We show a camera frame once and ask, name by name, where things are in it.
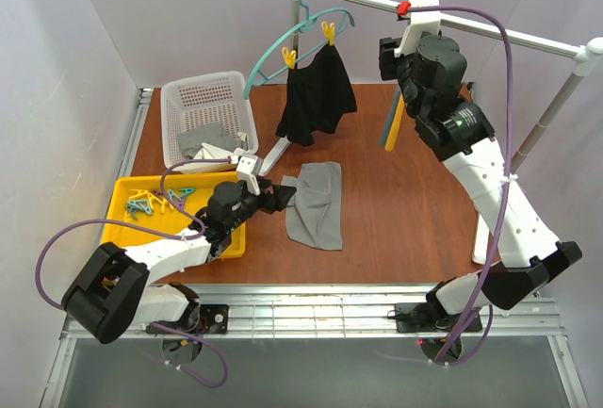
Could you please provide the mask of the yellow hanger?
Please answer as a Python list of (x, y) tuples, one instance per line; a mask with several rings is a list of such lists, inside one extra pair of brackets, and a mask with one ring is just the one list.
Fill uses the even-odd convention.
[(389, 127), (387, 128), (387, 134), (386, 134), (385, 142), (384, 142), (384, 146), (383, 146), (387, 152), (393, 152), (395, 149), (395, 146), (396, 146), (396, 143), (398, 140), (398, 136), (399, 136), (401, 121), (404, 116), (404, 110), (405, 110), (405, 101), (404, 101), (403, 95), (400, 93), (397, 103), (396, 103), (396, 107), (394, 109), (392, 119), (389, 123)]

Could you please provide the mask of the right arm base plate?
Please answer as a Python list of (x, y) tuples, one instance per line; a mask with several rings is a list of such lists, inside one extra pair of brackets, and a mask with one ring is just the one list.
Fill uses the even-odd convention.
[(387, 314), (396, 322), (398, 333), (447, 333), (456, 324), (459, 315), (441, 318), (422, 303), (396, 303)]

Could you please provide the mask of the grey underwear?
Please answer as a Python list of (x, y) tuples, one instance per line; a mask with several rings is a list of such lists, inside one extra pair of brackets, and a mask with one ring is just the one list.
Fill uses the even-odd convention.
[(282, 184), (296, 189), (285, 209), (290, 239), (311, 248), (341, 251), (342, 171), (337, 162), (306, 163)]

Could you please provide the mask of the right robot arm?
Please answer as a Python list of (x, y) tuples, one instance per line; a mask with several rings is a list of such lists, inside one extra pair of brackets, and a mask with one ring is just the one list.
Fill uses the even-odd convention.
[(380, 39), (381, 77), (398, 82), (419, 137), (460, 182), (497, 237), (499, 259), (491, 268), (438, 284), (412, 315), (436, 321), (465, 308), (493, 305), (509, 310), (578, 262), (581, 249), (574, 241), (560, 241), (518, 183), (505, 175), (492, 125), (461, 94), (467, 63), (458, 43), (424, 32), (416, 49), (398, 57), (400, 42)]

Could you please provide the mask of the grey-blue hanger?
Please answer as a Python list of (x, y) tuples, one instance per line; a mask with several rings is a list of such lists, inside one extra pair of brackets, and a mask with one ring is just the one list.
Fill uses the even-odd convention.
[(387, 142), (387, 138), (388, 138), (390, 130), (391, 130), (392, 123), (394, 121), (394, 117), (395, 117), (395, 113), (396, 113), (396, 110), (397, 110), (399, 98), (400, 98), (400, 89), (396, 88), (396, 90), (394, 92), (394, 95), (393, 95), (391, 107), (389, 108), (389, 111), (387, 113), (387, 116), (386, 116), (386, 119), (385, 119), (385, 122), (384, 122), (384, 125), (383, 125), (383, 131), (382, 131), (382, 134), (381, 134), (380, 145), (383, 148), (385, 147), (385, 144)]

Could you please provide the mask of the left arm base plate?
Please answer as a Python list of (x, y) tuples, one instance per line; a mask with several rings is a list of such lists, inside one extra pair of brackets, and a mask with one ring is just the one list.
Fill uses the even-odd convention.
[(228, 330), (229, 309), (228, 304), (193, 303), (179, 319), (157, 320), (156, 323), (192, 335), (225, 334)]

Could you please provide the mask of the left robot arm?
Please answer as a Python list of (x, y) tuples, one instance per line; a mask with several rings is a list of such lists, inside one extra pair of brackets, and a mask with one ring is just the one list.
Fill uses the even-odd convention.
[(119, 338), (130, 326), (144, 324), (149, 333), (165, 326), (193, 334), (201, 323), (201, 299), (180, 283), (157, 280), (176, 271), (216, 260), (232, 234), (256, 212), (284, 210), (296, 188), (259, 181), (259, 192), (245, 182), (222, 182), (189, 226), (175, 239), (121, 248), (100, 245), (61, 300), (62, 309), (100, 343)]

